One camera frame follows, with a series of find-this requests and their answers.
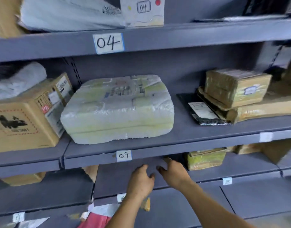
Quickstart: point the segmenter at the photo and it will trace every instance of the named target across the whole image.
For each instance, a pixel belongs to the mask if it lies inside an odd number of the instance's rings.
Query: red dashed border
[[[0,130],[2,130],[7,136],[15,136],[15,135],[27,135],[27,134],[36,134],[36,133],[39,133],[38,129],[35,127],[35,125],[31,122],[31,120],[29,119],[29,117],[27,117],[27,115],[25,114],[25,112],[23,111],[23,109],[14,109],[14,110],[0,110],[0,113],[3,113],[3,112],[12,112],[12,111],[21,111],[25,117],[29,120],[30,124],[33,126],[33,128],[37,131],[37,132],[34,132],[34,133],[20,133],[20,134],[7,134],[5,132],[5,130],[3,128],[0,127]]]

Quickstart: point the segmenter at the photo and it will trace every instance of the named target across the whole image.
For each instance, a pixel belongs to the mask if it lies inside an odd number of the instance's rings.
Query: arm
[[[148,177],[148,165],[137,168],[128,183],[127,194],[105,228],[133,228],[142,201],[154,188],[155,176]]]
[[[228,212],[220,204],[211,199],[203,190],[191,180],[181,163],[164,159],[168,170],[157,167],[169,186],[180,191],[188,200],[203,228],[254,228],[242,218]]]

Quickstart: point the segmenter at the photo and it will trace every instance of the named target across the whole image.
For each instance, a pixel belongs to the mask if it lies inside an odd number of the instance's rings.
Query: red dot
[[[156,4],[156,5],[160,5],[160,3],[161,3],[161,0],[156,0],[156,1],[155,1],[155,4]]]

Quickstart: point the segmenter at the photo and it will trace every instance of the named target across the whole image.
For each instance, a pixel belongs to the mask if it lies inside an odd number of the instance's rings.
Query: forearm
[[[242,218],[224,209],[194,182],[185,184],[181,192],[193,208],[203,228],[254,228]]]
[[[142,201],[125,197],[106,228],[134,228],[135,219]]]

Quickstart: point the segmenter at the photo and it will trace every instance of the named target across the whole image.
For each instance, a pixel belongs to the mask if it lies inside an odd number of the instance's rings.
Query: hand
[[[194,184],[181,163],[170,158],[164,158],[163,160],[168,164],[168,170],[161,166],[157,166],[157,170],[170,187],[182,191],[186,184]]]
[[[126,198],[139,199],[142,202],[153,190],[155,175],[148,177],[146,170],[149,165],[138,167],[131,175]]]

